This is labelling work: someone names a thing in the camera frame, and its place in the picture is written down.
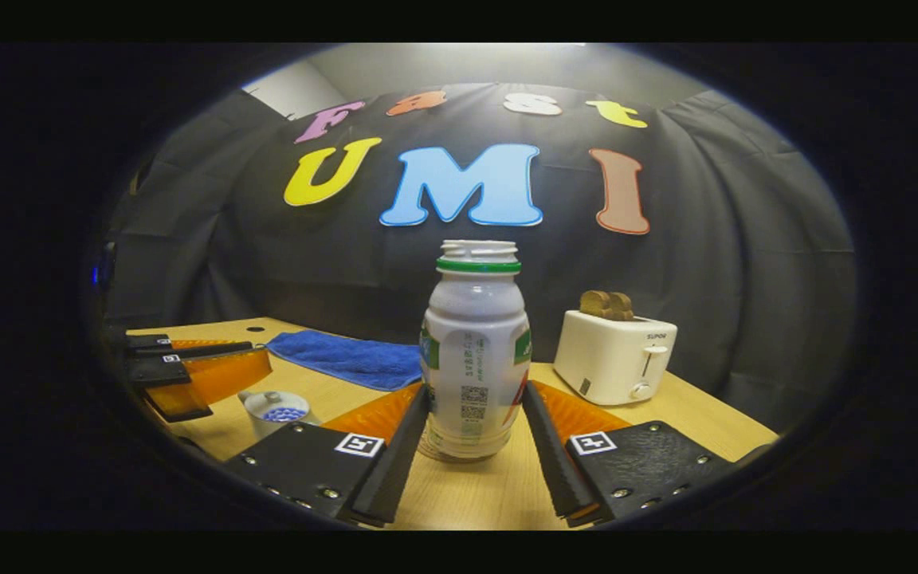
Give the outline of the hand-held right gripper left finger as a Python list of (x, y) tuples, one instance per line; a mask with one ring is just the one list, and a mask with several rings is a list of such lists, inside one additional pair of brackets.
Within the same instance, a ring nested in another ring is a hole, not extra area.
[(360, 525), (394, 522), (429, 414), (413, 383), (323, 426), (285, 424), (225, 469), (296, 508)]

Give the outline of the black backdrop cloth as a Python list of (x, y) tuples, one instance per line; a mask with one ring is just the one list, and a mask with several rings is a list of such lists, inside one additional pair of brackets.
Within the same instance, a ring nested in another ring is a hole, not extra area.
[(287, 120), (237, 93), (118, 201), (113, 316), (268, 316), (416, 343), (446, 239), (517, 244), (533, 359), (590, 289), (676, 324), (669, 370), (783, 431), (830, 392), (855, 247), (815, 167), (714, 91), (663, 108), (578, 88), (430, 85)]

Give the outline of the white toaster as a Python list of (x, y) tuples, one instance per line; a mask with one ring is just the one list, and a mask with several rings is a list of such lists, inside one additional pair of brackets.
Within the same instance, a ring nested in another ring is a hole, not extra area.
[(598, 406), (652, 399), (677, 341), (676, 324), (626, 322), (568, 310), (553, 368), (577, 395)]

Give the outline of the white ceramic teacup with spout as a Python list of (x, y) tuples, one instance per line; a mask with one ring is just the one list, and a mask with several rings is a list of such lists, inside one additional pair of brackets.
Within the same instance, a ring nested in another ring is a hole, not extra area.
[[(239, 393), (237, 393), (237, 397), (239, 397), (239, 399), (240, 399), (241, 393), (242, 393), (243, 391), (240, 391)], [(277, 432), (278, 430), (283, 429), (284, 427), (287, 427), (288, 425), (292, 425), (292, 424), (310, 424), (310, 425), (319, 426), (319, 425), (321, 424), (320, 418), (316, 417), (316, 415), (314, 415), (314, 414), (312, 413), (311, 407), (310, 407), (310, 414), (307, 415), (307, 417), (306, 417), (304, 420), (302, 420), (302, 421), (296, 421), (296, 422), (291, 422), (291, 423), (281, 423), (281, 424), (278, 424), (278, 423), (263, 423), (263, 422), (259, 422), (259, 421), (255, 420), (255, 418), (253, 418), (252, 415), (248, 413), (248, 411), (246, 411), (245, 413), (247, 413), (247, 415), (248, 415), (248, 418), (249, 418), (249, 420), (250, 420), (250, 422), (251, 422), (251, 426), (252, 426), (252, 428), (253, 428), (253, 434), (254, 434), (254, 436), (257, 438), (258, 441), (259, 441), (259, 440), (262, 440), (262, 439), (265, 439), (265, 437), (270, 436), (270, 435), (273, 434), (274, 432)]]

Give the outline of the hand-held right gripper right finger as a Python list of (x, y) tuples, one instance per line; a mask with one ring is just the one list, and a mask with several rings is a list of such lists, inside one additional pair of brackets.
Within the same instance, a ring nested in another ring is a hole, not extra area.
[(655, 527), (736, 468), (669, 423), (633, 425), (532, 380), (522, 410), (556, 515), (568, 526)]

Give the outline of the white teacup lid blue pattern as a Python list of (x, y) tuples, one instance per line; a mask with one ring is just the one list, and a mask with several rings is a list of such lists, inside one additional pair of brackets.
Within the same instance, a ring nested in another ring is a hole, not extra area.
[(255, 420), (263, 423), (291, 423), (304, 420), (310, 414), (309, 402), (294, 393), (269, 390), (258, 393), (243, 391), (244, 408)]

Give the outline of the white plastic water bottle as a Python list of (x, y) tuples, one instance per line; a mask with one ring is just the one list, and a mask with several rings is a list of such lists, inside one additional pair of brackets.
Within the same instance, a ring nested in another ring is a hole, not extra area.
[(480, 461), (507, 446), (528, 382), (521, 264), (511, 241), (451, 239), (441, 250), (419, 335), (430, 401), (424, 447), (441, 460)]

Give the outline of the blue towel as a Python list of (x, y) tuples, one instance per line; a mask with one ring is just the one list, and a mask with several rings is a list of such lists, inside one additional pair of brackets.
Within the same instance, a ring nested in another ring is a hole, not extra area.
[(419, 347), (304, 330), (266, 343), (273, 355), (361, 387), (394, 391), (422, 378)]

